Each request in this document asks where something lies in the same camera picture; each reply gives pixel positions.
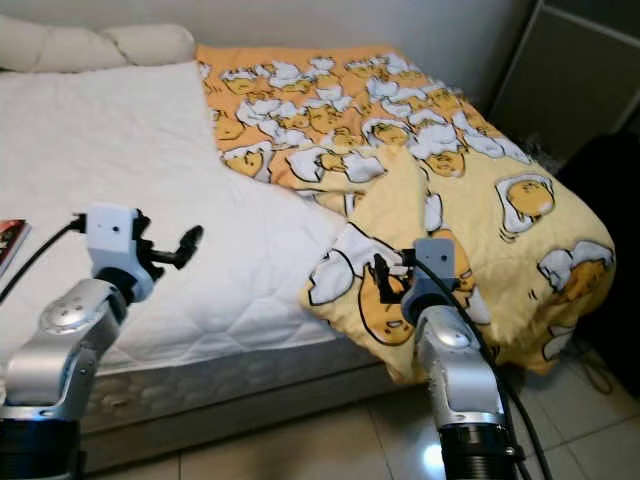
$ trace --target quilted mattress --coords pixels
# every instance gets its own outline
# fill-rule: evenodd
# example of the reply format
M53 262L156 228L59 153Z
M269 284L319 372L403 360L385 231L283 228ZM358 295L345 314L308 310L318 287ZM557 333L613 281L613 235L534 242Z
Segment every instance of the quilted mattress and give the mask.
M336 338L296 296L343 220L226 168L209 122L192 63L0 75L0 218L33 226L0 287L92 202L140 208L159 249L204 226L192 262L131 308L102 375ZM89 269L84 238L68 234L0 306L0 385L42 309Z
M353 371L378 360L351 340L254 350L180 367L120 372L96 380L83 434L174 415Z

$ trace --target pillow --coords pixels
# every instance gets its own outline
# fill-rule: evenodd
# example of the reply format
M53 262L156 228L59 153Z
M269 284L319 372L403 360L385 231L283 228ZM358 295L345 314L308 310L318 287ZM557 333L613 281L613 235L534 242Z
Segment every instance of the pillow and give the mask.
M19 72L80 72L192 60L194 41L178 25L139 25L95 33L0 15L0 67Z

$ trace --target blanket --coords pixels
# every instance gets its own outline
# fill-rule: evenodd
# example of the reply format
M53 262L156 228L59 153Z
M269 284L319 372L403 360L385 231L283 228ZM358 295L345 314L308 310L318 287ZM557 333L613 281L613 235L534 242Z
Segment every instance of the blanket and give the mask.
M443 83L389 47L197 50L220 160L348 218L302 305L419 382L414 327L380 302L373 257L455 245L454 295L498 363L544 373L614 272L604 225ZM402 292L407 272L391 270Z

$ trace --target floor tile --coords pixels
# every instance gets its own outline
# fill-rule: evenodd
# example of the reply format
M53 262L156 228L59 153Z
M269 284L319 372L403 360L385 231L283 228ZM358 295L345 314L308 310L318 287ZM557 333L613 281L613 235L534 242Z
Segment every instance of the floor tile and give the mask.
M111 473L91 475L88 478L91 480L178 480L180 478L179 469L180 458L176 455Z
M182 480L211 478L391 477L367 408L354 406L183 453Z
M547 457L547 463L549 464L549 470L551 475L556 480L593 480L588 479L580 466L576 463L573 455L569 449L562 445L560 447L552 448L545 452ZM531 480L542 480L542 473L540 472L540 465L538 460L531 456L527 458L525 462L527 470L531 475Z
M369 409L394 480L444 478L426 387L371 399Z
M580 374L577 360L565 359L546 377L529 375L527 387L565 441L600 430L640 413L613 376L613 393L605 396Z
M569 443L589 480L640 477L640 417Z

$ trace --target red book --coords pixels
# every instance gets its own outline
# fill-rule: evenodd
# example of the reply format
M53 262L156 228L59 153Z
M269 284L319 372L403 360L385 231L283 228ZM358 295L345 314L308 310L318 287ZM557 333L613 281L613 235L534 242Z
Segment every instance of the red book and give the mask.
M31 230L25 220L0 220L0 277Z

